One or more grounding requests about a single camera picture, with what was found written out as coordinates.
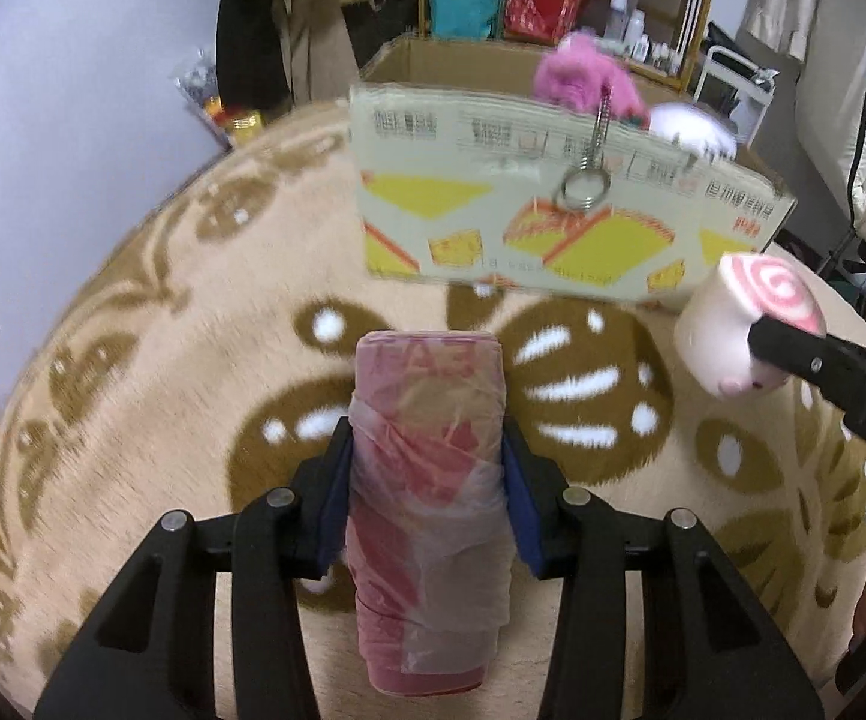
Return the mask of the pink swirl roll plush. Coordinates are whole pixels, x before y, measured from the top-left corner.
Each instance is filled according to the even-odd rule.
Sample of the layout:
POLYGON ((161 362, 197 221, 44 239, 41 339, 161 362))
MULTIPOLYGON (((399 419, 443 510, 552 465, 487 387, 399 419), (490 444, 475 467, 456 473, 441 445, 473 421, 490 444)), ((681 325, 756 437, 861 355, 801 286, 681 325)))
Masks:
POLYGON ((780 257, 726 254, 682 310, 673 327, 680 359, 708 394, 739 398, 771 392, 789 379, 758 361, 748 332, 763 317, 823 338, 822 308, 801 275, 780 257))

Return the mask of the pink plastic bag roll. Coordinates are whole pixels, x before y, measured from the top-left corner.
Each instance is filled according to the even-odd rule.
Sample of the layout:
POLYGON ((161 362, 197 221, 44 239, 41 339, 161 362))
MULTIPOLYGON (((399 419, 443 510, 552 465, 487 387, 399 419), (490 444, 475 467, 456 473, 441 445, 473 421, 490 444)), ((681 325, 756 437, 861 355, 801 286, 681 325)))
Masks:
POLYGON ((357 344, 345 561, 373 688, 476 689, 509 621, 515 545, 488 333, 371 332, 357 344))

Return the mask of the white pompom plush toy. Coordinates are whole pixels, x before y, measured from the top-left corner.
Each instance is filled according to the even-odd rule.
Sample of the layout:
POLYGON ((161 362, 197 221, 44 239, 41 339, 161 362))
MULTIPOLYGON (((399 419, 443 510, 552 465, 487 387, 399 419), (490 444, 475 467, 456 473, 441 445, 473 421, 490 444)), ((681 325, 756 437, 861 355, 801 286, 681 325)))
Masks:
POLYGON ((662 103, 649 111, 649 132, 703 158, 734 160, 737 140, 719 117, 690 103, 662 103))

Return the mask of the beige brown patterned rug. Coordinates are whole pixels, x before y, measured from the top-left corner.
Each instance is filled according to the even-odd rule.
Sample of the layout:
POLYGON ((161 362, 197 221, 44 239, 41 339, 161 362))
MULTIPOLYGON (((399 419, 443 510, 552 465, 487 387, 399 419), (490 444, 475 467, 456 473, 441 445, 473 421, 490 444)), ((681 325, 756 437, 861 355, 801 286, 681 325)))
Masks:
POLYGON ((238 511, 319 454, 373 330, 477 330, 531 449, 617 509, 688 507, 825 683, 866 574, 866 445, 808 383, 708 397, 666 310, 372 277, 340 104, 305 107, 150 216, 0 421, 0 691, 29 713, 170 509, 238 511))

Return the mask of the white rolling cart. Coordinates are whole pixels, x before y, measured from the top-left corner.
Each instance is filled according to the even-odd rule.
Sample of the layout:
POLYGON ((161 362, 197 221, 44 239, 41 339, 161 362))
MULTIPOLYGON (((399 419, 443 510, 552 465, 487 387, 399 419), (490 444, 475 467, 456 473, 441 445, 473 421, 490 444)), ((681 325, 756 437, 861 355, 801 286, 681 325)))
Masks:
POLYGON ((729 47, 711 46, 703 54, 693 99, 727 119, 737 142, 752 146, 775 99, 778 75, 729 47))

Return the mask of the pink bear plush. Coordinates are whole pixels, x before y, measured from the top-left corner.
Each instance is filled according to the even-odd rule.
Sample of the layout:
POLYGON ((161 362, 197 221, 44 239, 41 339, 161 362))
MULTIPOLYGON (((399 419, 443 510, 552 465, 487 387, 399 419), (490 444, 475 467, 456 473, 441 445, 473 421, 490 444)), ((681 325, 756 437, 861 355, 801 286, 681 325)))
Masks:
POLYGON ((563 37, 543 55, 532 78, 532 98, 578 114, 596 114, 607 101, 617 121, 646 127, 650 110, 627 69, 604 54, 586 32, 563 37))

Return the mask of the wooden shelf unit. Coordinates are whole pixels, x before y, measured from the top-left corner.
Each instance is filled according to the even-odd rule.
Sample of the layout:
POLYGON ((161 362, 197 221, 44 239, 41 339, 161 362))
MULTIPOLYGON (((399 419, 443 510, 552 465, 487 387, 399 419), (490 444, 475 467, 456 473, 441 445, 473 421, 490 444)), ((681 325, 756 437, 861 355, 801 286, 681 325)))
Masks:
MULTIPOLYGON (((506 39, 552 47, 503 34, 506 0, 498 2, 497 22, 488 39, 506 39)), ((684 93, 700 60, 701 39, 711 0, 586 0, 572 32, 586 32, 605 54, 612 55, 648 82, 684 93)), ((430 0, 419 0, 419 34, 431 34, 430 0)))

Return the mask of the printed cardboard box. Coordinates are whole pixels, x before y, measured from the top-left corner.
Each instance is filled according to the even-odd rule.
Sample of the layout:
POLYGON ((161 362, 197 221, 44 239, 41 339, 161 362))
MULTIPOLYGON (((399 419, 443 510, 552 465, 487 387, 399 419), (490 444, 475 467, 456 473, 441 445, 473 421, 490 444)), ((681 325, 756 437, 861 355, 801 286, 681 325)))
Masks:
POLYGON ((675 305, 775 239, 796 200, 750 154, 536 101, 543 55, 402 36, 363 68, 350 148, 371 273, 675 305))

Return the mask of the beige trench coat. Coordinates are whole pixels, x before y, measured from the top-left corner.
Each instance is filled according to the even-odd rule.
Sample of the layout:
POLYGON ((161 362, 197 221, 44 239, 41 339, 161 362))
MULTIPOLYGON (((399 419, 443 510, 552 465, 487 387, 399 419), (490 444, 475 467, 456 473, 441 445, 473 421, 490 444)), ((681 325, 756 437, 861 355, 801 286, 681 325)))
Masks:
POLYGON ((347 98, 360 70, 344 0, 275 0, 273 22, 280 34, 291 102, 303 106, 347 98))

